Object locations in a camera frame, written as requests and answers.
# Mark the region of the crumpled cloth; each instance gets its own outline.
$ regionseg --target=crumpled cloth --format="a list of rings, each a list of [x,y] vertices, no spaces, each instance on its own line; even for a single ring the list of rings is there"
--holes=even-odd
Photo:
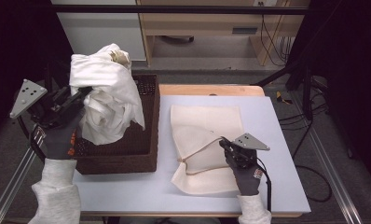
[[[172,183],[188,194],[211,194],[238,190],[226,163],[221,136],[232,140],[243,134],[237,106],[171,107],[172,137],[179,167]]]
[[[118,45],[111,44],[89,56],[72,55],[69,85],[72,95],[78,88],[93,88],[84,100],[86,113],[79,125],[81,136],[93,144],[121,139],[131,121],[145,128],[130,56]]]

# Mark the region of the gray floor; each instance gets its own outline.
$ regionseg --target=gray floor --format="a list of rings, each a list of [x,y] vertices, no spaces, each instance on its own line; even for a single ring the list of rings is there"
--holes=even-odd
[[[277,57],[274,60],[277,63],[280,62]],[[140,63],[134,63],[132,69],[133,74],[157,74],[161,83],[250,84],[273,74],[280,67],[272,65],[272,63],[260,66],[247,37],[196,36],[192,43],[184,40],[158,38],[152,65],[147,67]],[[287,78],[288,76],[279,78],[264,88],[266,95],[272,99],[278,119],[299,114],[294,104],[288,105],[276,100],[277,91],[280,91],[282,98],[286,100],[294,100],[292,99],[293,94],[300,94],[297,91],[287,92],[285,90],[283,85]],[[313,106],[318,106],[324,103],[324,99],[318,95],[314,102]],[[371,223],[371,177],[369,173],[361,161],[349,159],[346,146],[330,115],[323,110],[315,112],[320,113],[314,117],[312,127],[318,133],[327,154],[336,166],[363,223]],[[283,130],[292,153],[306,130],[306,128],[302,128],[303,126],[302,121],[282,126],[284,129],[300,128],[296,131]],[[22,135],[18,123],[10,119],[6,120],[0,129],[0,195],[26,148],[26,139]],[[316,157],[309,136],[299,149],[295,157],[295,164],[306,165],[323,174],[322,166]],[[42,167],[42,163],[38,159],[34,160],[20,191],[9,207],[7,218],[30,218],[34,215],[37,203],[31,186],[41,177]],[[305,192],[311,198],[322,199],[327,195],[328,187],[319,176],[305,169],[298,169],[298,173]],[[316,203],[309,200],[309,204],[311,213],[298,218],[274,217],[272,223],[347,223],[337,203],[336,195],[333,195],[326,203]]]

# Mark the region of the floor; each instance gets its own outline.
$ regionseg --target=floor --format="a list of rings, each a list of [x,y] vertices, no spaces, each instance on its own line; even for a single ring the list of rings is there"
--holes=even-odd
[[[275,63],[282,63],[274,53],[271,56]],[[184,39],[160,37],[156,41],[151,66],[134,62],[132,73],[157,74],[160,83],[247,85],[270,76],[280,68],[281,66],[272,62],[260,66],[250,41],[244,36],[196,36],[191,43]],[[286,119],[301,113],[296,102],[302,91],[301,88],[299,91],[287,91],[284,88],[287,78],[288,75],[274,80],[264,87],[264,91],[271,98],[278,119],[283,119],[283,134],[291,153],[294,154],[308,129],[309,121],[302,117]],[[280,101],[277,100],[278,92],[282,95]],[[312,89],[311,95],[314,97],[312,106],[315,108],[313,123],[294,158],[295,165],[299,166],[297,171],[301,182],[309,196],[311,213],[298,218],[274,217],[272,223],[371,223],[371,177],[361,161],[348,157],[347,147],[329,115],[329,108],[324,105],[323,93]],[[27,122],[26,125],[31,127],[33,124]],[[313,132],[316,132],[324,151],[335,165],[361,222],[345,219],[339,206],[340,195],[334,193],[328,197],[330,188],[324,181],[327,175],[314,144]],[[26,148],[26,139],[18,123],[11,119],[6,120],[0,129],[0,196]],[[41,177],[42,167],[38,159],[32,162],[12,205],[8,208],[7,223],[11,223],[9,220],[14,217],[24,218],[25,221],[34,215],[37,203],[31,186]],[[86,223],[102,223],[100,217],[82,217],[82,220]]]

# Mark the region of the black glove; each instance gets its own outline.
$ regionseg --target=black glove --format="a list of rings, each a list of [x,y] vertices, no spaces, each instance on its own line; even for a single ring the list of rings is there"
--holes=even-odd
[[[72,158],[75,130],[84,116],[84,109],[66,125],[54,129],[44,129],[44,143],[48,150],[47,158],[52,160],[69,160]]]
[[[230,158],[227,158],[226,162],[234,173],[240,194],[242,196],[257,195],[263,172],[256,165],[241,168]]]

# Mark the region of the white fabric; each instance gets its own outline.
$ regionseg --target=white fabric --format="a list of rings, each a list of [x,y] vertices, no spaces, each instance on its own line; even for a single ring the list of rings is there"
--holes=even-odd
[[[238,196],[242,215],[238,218],[240,224],[268,224],[271,213],[264,208],[260,194],[254,196]]]
[[[188,194],[210,194],[238,190],[227,166],[221,136],[233,140],[243,134],[237,106],[171,107],[172,136],[179,168],[172,183]]]
[[[116,44],[90,56],[72,55],[69,85],[72,94],[81,87],[93,88],[84,101],[86,114],[80,121],[82,137],[93,144],[116,142],[131,120],[144,128],[142,102],[131,77],[130,56]]]
[[[38,208],[30,224],[79,223],[80,198],[73,185],[76,161],[46,159],[41,181],[32,185]]]

